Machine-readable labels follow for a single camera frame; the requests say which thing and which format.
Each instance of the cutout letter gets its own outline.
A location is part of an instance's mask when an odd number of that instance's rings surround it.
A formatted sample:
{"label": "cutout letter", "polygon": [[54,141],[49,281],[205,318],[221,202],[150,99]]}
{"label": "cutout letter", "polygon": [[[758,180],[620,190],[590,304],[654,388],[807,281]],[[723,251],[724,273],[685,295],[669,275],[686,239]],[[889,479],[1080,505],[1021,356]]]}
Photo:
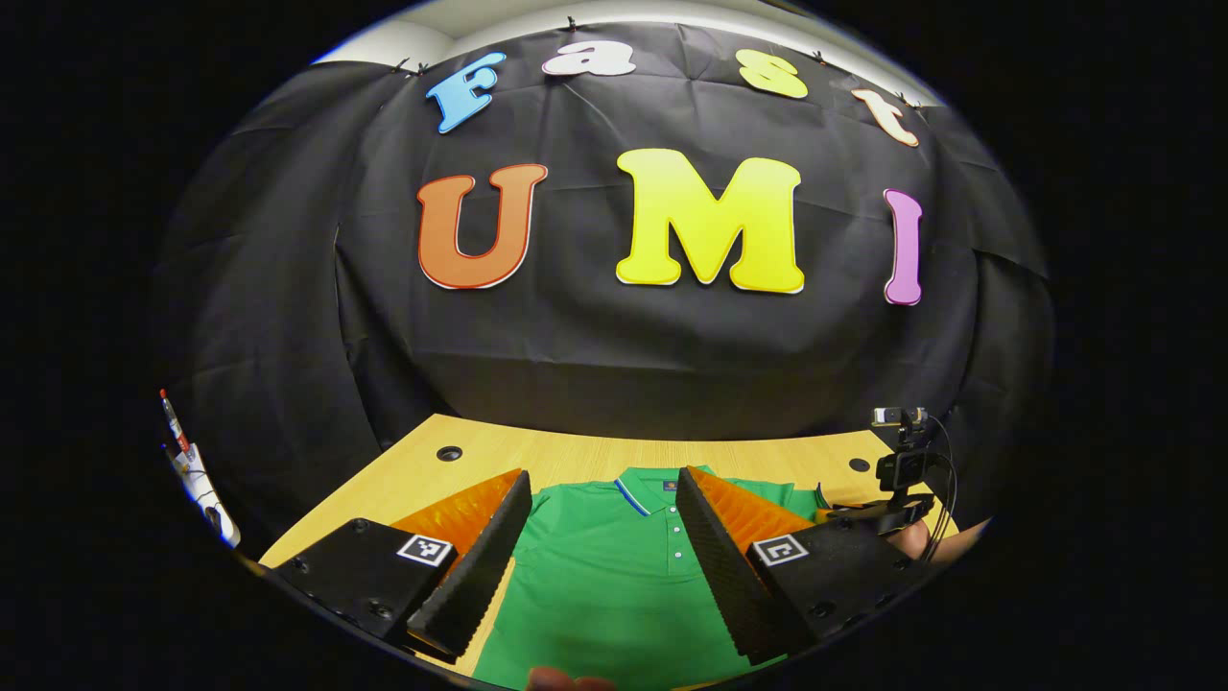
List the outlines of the cutout letter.
{"label": "cutout letter", "polygon": [[497,285],[521,268],[529,247],[533,185],[545,179],[545,166],[526,163],[499,168],[490,184],[499,188],[499,228],[485,254],[460,252],[460,198],[473,189],[467,174],[443,177],[418,193],[422,226],[418,234],[418,263],[440,287],[467,288]]}
{"label": "cutout letter", "polygon": [[492,98],[490,93],[478,96],[473,90],[495,86],[499,75],[490,69],[490,65],[502,63],[505,59],[507,55],[503,53],[489,53],[426,92],[426,97],[438,101],[440,109],[443,110],[440,134],[452,131],[452,128],[490,104]]}
{"label": "cutout letter", "polygon": [[631,47],[618,41],[585,41],[559,48],[559,56],[546,60],[542,71],[553,75],[591,72],[620,75],[635,69]]}
{"label": "cutout letter", "polygon": [[883,295],[893,304],[916,304],[921,301],[921,284],[917,282],[921,204],[899,189],[884,189],[883,199],[892,207],[892,225],[895,226],[892,279],[883,286]]}
{"label": "cutout letter", "polygon": [[855,88],[852,90],[852,95],[869,106],[869,113],[874,115],[874,120],[878,122],[878,126],[883,128],[883,131],[890,134],[893,139],[900,144],[907,144],[909,146],[916,146],[920,144],[920,141],[917,141],[917,136],[900,126],[900,122],[895,119],[904,117],[904,114],[900,113],[900,109],[892,106],[887,101],[883,101],[883,97],[879,96],[877,91]]}
{"label": "cutout letter", "polygon": [[669,257],[673,226],[695,276],[712,282],[742,233],[742,258],[729,279],[743,290],[799,292],[806,276],[793,254],[793,188],[802,174],[771,158],[747,158],[717,200],[686,156],[636,149],[618,157],[635,179],[631,255],[618,263],[623,282],[672,285],[682,265]]}
{"label": "cutout letter", "polygon": [[802,98],[809,93],[806,88],[806,82],[793,76],[797,74],[797,68],[783,58],[760,53],[759,50],[750,50],[749,48],[738,50],[733,56],[743,65],[738,70],[738,74],[755,88],[771,91],[772,93],[780,93],[790,98]]}

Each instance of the pen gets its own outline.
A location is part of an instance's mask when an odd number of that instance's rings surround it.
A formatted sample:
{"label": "pen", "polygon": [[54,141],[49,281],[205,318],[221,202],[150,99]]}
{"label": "pen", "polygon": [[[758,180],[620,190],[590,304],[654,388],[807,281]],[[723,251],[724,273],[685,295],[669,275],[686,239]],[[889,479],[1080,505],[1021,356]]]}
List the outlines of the pen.
{"label": "pen", "polygon": [[162,396],[162,412],[166,414],[166,422],[171,426],[171,434],[179,443],[179,449],[183,450],[183,455],[188,459],[188,463],[192,463],[192,444],[188,443],[188,436],[183,433],[179,419],[176,417],[174,409],[171,407],[171,400],[166,398],[166,389],[158,390],[158,394]]}
{"label": "pen", "polygon": [[171,466],[173,466],[177,471],[182,474],[187,474],[188,466],[179,465],[179,461],[177,461],[174,454],[172,454],[171,450],[166,448],[166,444],[162,444],[161,447],[162,447],[162,453],[166,454],[166,460],[171,461]]}

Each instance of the pink letter i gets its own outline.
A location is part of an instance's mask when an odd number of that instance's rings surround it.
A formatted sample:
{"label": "pink letter i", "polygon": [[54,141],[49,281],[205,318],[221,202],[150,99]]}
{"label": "pink letter i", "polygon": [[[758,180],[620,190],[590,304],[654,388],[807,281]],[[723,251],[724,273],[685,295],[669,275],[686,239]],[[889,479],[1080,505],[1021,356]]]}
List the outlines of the pink letter i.
{"label": "pink letter i", "polygon": [[883,295],[893,304],[916,304],[921,301],[921,284],[917,282],[921,204],[899,189],[884,189],[883,199],[892,207],[895,227],[895,259]]}

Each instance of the green polo shirt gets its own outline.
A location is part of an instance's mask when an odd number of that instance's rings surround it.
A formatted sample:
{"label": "green polo shirt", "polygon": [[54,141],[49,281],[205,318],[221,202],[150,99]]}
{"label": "green polo shirt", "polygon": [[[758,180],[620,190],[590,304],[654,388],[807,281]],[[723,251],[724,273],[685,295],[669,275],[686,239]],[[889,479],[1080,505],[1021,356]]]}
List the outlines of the green polo shirt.
{"label": "green polo shirt", "polygon": [[[792,484],[729,482],[807,520],[826,508]],[[734,649],[674,507],[677,484],[678,469],[628,469],[534,495],[473,676],[521,690],[529,668],[554,666],[664,691],[777,662],[752,666]]]}

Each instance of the white ceiling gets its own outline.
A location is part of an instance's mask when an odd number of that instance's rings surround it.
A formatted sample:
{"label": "white ceiling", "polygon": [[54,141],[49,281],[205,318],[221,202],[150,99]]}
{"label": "white ceiling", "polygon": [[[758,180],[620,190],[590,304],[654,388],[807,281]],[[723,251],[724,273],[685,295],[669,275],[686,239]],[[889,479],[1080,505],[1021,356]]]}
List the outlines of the white ceiling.
{"label": "white ceiling", "polygon": [[395,16],[398,20],[463,38],[521,15],[586,0],[435,0]]}
{"label": "white ceiling", "polygon": [[[433,28],[452,38],[462,38],[521,15],[559,7],[561,5],[577,5],[586,1],[591,0],[499,0],[494,2],[490,0],[433,0],[432,2],[425,2],[418,7],[405,10],[393,18]],[[813,20],[772,7],[760,0],[690,1],[715,5],[727,10],[738,10],[739,12],[772,20],[798,31],[822,34],[828,41],[833,39],[830,31],[822,31],[824,27]],[[560,18],[562,20],[560,22],[561,26],[566,22],[566,17]],[[846,42],[847,45],[841,44],[841,48],[852,48],[856,43],[851,37]]]}

